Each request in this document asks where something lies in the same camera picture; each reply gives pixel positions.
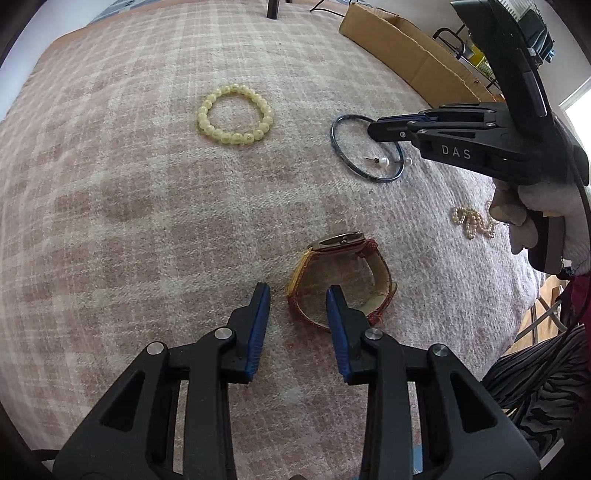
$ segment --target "wooden floor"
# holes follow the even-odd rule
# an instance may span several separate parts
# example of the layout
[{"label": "wooden floor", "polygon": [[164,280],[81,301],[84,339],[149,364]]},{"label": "wooden floor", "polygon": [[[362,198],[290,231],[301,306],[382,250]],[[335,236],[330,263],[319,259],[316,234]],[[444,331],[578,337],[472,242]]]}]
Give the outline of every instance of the wooden floor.
[{"label": "wooden floor", "polygon": [[[566,284],[564,281],[559,280],[556,277],[550,277],[544,284],[544,286],[540,289],[540,296],[545,300],[548,305],[552,305],[558,294],[560,293],[559,287],[564,287]],[[544,312],[545,308],[539,301],[535,302],[537,306],[537,316],[540,317]],[[523,322],[521,322],[521,330],[525,329],[528,325],[531,324],[531,314],[527,312],[523,318]],[[547,340],[548,338],[552,338],[558,334],[558,328],[552,322],[550,318],[544,320],[540,325],[538,325],[538,342],[542,342]],[[527,334],[522,339],[520,339],[517,343],[514,343],[513,346],[507,350],[506,354],[518,352],[519,350],[523,350],[526,347],[533,345],[534,341],[534,334],[533,332]]]}]

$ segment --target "wall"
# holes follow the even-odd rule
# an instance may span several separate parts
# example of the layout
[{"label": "wall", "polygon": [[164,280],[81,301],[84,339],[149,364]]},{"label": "wall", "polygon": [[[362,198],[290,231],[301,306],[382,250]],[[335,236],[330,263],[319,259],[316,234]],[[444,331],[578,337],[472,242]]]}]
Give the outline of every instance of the wall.
[{"label": "wall", "polygon": [[591,65],[558,14],[545,0],[535,0],[554,39],[556,56],[540,67],[540,77],[552,110],[563,119],[560,104],[591,77]]},{"label": "wall", "polygon": [[47,0],[18,37],[0,67],[0,120],[51,43],[82,28],[114,0]]},{"label": "wall", "polygon": [[450,0],[366,0],[375,7],[410,20],[418,28],[433,35],[441,27],[456,31],[462,21],[450,5]]}]

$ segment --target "window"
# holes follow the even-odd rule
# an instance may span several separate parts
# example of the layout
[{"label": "window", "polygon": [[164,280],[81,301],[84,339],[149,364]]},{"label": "window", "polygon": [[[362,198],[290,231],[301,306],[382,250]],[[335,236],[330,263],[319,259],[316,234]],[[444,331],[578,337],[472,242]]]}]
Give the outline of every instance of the window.
[{"label": "window", "polygon": [[591,79],[561,105],[581,145],[591,157]]}]

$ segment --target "glove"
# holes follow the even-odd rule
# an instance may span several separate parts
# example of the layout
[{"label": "glove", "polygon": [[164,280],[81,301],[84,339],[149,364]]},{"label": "glove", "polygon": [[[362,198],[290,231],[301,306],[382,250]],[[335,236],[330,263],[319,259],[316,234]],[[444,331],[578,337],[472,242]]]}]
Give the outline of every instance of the glove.
[{"label": "glove", "polygon": [[[563,258],[571,261],[575,275],[589,272],[589,230],[575,185],[537,183],[516,187],[500,180],[494,182],[496,190],[489,212],[494,219],[509,224],[513,254],[517,255],[524,248],[533,248],[538,243],[538,232],[527,210],[544,212],[546,216],[563,216],[566,225]],[[590,198],[589,187],[585,192]]]}]

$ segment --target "blue gripper pad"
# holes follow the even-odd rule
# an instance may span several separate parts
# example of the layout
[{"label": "blue gripper pad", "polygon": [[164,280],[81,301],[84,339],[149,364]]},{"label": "blue gripper pad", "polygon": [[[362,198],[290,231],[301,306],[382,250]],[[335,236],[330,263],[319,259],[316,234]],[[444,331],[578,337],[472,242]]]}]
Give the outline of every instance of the blue gripper pad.
[{"label": "blue gripper pad", "polygon": [[255,320],[252,324],[251,335],[248,338],[248,353],[246,354],[245,373],[250,381],[255,376],[259,363],[261,362],[262,346],[265,342],[269,309],[271,308],[271,289],[267,284],[260,285],[263,285],[261,301],[259,302]]},{"label": "blue gripper pad", "polygon": [[351,380],[349,341],[347,339],[347,334],[345,333],[345,328],[343,327],[343,319],[335,295],[331,288],[326,291],[326,316],[329,321],[330,335],[333,341],[333,348],[335,349],[335,357],[337,366],[339,367],[339,373],[343,376],[345,382],[349,382]]}]

